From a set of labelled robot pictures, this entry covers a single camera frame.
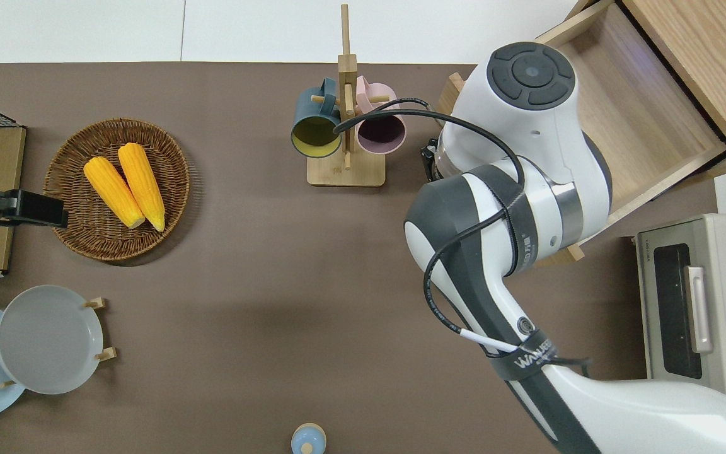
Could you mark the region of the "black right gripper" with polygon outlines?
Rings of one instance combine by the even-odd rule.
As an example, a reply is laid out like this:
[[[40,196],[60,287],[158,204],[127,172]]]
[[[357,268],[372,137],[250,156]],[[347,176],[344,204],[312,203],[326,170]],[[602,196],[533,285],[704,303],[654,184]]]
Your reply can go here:
[[[427,181],[434,182],[443,179],[440,170],[436,166],[435,156],[438,152],[439,140],[429,139],[426,146],[420,149],[420,158],[425,171]]]

